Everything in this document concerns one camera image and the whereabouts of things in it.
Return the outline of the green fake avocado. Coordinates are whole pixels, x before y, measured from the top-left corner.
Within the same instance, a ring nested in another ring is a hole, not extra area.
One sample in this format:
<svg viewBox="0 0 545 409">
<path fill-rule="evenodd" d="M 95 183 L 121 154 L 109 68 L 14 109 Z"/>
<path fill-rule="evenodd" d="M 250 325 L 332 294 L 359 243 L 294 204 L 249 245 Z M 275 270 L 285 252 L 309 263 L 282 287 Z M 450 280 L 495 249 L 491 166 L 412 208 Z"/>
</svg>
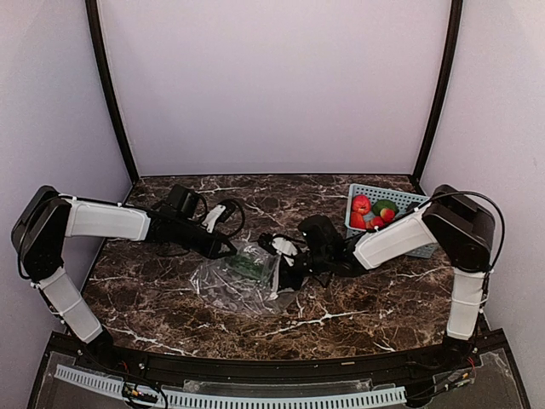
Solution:
<svg viewBox="0 0 545 409">
<path fill-rule="evenodd" d="M 379 216 L 384 209 L 392 210 L 395 215 L 399 213 L 399 207 L 390 199 L 377 200 L 371 209 L 375 216 Z"/>
</svg>

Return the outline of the green fake cucumber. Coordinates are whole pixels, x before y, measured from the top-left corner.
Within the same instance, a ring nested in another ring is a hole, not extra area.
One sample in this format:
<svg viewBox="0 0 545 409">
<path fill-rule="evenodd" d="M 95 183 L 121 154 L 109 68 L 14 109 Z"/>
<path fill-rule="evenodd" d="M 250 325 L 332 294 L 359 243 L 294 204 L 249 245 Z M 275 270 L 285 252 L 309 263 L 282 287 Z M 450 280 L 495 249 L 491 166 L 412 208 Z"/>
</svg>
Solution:
<svg viewBox="0 0 545 409">
<path fill-rule="evenodd" d="M 264 282 L 273 272 L 270 267 L 271 257 L 255 253 L 240 253 L 226 259 L 227 268 L 243 278 Z"/>
</svg>

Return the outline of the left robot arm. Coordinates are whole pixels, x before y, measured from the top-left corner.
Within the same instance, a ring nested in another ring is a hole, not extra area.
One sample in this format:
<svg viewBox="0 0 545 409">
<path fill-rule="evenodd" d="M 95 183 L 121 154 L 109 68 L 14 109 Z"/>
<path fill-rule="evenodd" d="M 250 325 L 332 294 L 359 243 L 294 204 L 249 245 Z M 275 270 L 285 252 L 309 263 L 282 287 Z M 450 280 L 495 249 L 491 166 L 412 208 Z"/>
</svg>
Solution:
<svg viewBox="0 0 545 409">
<path fill-rule="evenodd" d="M 20 214 L 10 239 L 20 277 L 30 281 L 68 330 L 88 345 L 88 359 L 111 372 L 120 364 L 120 353 L 106 341 L 107 330 L 72 281 L 67 262 L 75 259 L 77 250 L 85 251 L 92 262 L 108 239 L 177 245 L 209 260 L 234 256 L 231 234 L 216 225 L 235 209 L 227 202 L 209 209 L 201 193 L 180 185 L 148 209 L 63 194 L 44 185 Z"/>
</svg>

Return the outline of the clear zip top bag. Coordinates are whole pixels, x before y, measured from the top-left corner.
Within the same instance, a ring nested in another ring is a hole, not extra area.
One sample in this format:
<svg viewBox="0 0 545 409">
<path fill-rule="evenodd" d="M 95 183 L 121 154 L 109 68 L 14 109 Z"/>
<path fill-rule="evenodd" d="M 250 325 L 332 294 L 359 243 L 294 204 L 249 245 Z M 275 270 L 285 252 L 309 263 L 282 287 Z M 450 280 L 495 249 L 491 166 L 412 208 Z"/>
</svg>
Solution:
<svg viewBox="0 0 545 409">
<path fill-rule="evenodd" d="M 237 240 L 234 256 L 202 262 L 190 282 L 207 305 L 248 316 L 286 312 L 297 291 L 280 285 L 280 255 L 271 255 L 256 243 Z"/>
</svg>

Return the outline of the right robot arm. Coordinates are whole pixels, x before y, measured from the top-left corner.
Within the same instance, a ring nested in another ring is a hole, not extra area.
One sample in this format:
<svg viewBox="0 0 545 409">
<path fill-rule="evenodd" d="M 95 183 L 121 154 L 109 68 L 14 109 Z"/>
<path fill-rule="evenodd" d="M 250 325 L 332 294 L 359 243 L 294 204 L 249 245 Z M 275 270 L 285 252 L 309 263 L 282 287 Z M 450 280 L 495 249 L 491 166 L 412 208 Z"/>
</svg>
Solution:
<svg viewBox="0 0 545 409">
<path fill-rule="evenodd" d="M 283 287 L 296 289 L 307 276 L 329 272 L 358 277 L 402 255 L 430 257 L 436 248 L 447 255 L 454 271 L 449 338 L 434 352 L 434 361 L 451 370 L 468 354 L 488 297 L 488 282 L 502 247 L 494 245 L 497 229 L 505 228 L 500 209 L 479 204 L 482 194 L 441 185 L 429 198 L 391 189 L 352 184 L 348 193 L 342 237 L 322 215 L 303 220 L 298 230 L 305 245 L 280 234 L 272 237 L 273 252 L 282 256 Z"/>
</svg>

